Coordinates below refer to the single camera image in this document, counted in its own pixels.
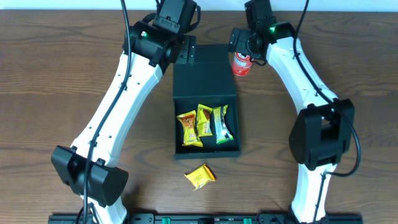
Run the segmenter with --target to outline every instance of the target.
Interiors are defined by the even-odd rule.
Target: brown table top
[[[131,24],[148,12],[130,11]],[[297,25],[300,12],[276,12]],[[332,177],[326,209],[360,212],[366,223],[398,222],[398,20],[396,13],[309,12],[300,39],[321,79],[356,108],[362,163],[350,178]],[[199,44],[227,43],[243,12],[203,12]],[[45,223],[76,213],[79,196],[50,161],[94,114],[122,52],[121,11],[1,11],[0,223]],[[123,146],[128,209],[159,213],[257,213],[286,210],[297,181],[288,136],[292,100],[270,66],[235,77],[243,141],[240,158],[175,161],[170,66],[152,90]],[[337,171],[354,164],[355,149]],[[192,192],[184,173],[207,163],[218,180]]]

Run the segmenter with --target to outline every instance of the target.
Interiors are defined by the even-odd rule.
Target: black box
[[[239,157],[241,153],[236,87],[227,47],[225,44],[197,45],[193,65],[174,65],[175,159]],[[198,104],[211,108],[228,105],[225,123],[234,140],[216,143],[212,113],[210,127],[213,136],[200,138],[203,147],[182,146],[183,127],[176,116],[197,111]]]

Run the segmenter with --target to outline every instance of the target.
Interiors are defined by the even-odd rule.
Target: white background
[[[128,9],[155,9],[155,0],[125,0]],[[202,10],[243,10],[248,0],[196,0]],[[305,0],[271,0],[275,11],[301,11]],[[0,0],[0,9],[120,9],[120,0]],[[310,0],[309,11],[398,12],[398,0]]]

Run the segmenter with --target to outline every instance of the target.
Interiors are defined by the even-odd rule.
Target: white plastic casing
[[[127,81],[127,89],[121,94],[99,132],[97,145],[94,148],[93,157],[91,158],[94,162],[99,158],[103,159],[107,167],[115,167],[118,164],[124,139],[132,122],[136,118],[142,102],[144,102],[148,93],[160,81],[163,75],[160,67],[158,65],[156,67],[150,66],[149,59],[145,57],[132,54],[131,60],[131,77]],[[126,74],[126,69],[127,55],[122,54],[118,70],[101,104],[86,128],[72,143],[72,146],[77,147],[77,154],[87,157],[90,141],[105,112],[119,91],[119,87]],[[89,198],[89,202],[94,204],[100,223],[119,224],[124,221],[127,215],[127,210],[123,206],[120,197],[113,205],[106,206],[105,208],[99,206],[97,201],[92,198]]]
[[[297,39],[297,52],[300,60],[312,80],[317,84],[321,91],[329,98],[337,96],[330,91],[314,71],[310,62],[306,58],[301,47],[300,40]],[[300,68],[293,51],[293,37],[286,37],[277,40],[274,44],[269,44],[267,49],[267,61],[278,75],[281,77],[287,91],[293,99],[297,114],[309,104],[315,106],[326,105],[327,102],[317,94],[316,89],[311,85],[308,78]],[[292,202],[292,210],[299,222],[311,223],[315,215],[315,205],[317,204],[318,194],[321,186],[321,174],[324,171],[332,172],[336,165],[326,164],[310,171],[304,164],[298,165],[297,189]],[[317,220],[325,216],[325,199],[328,191],[330,176],[327,175],[323,185],[322,196],[317,213]]]

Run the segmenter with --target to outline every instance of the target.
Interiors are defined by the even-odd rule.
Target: snack packet
[[[197,130],[198,136],[212,136],[210,129],[210,114],[213,111],[208,106],[198,105]]]
[[[227,141],[232,141],[234,139],[234,137],[232,137],[232,135],[229,133],[228,129],[226,128],[224,121],[224,116],[226,114],[227,108],[228,105],[213,108],[217,144],[221,144]]]
[[[197,112],[195,110],[180,114],[177,116],[177,119],[181,122],[182,127],[184,128],[184,143],[182,146],[199,146],[203,147],[203,143],[198,138],[195,132],[195,116]]]
[[[195,187],[195,190],[193,191],[198,190],[199,188],[203,187],[205,184],[207,184],[210,181],[213,182],[216,181],[213,173],[206,164],[197,168],[195,171],[193,171],[190,174],[185,174],[185,176],[188,178],[188,180],[191,181],[191,183]]]

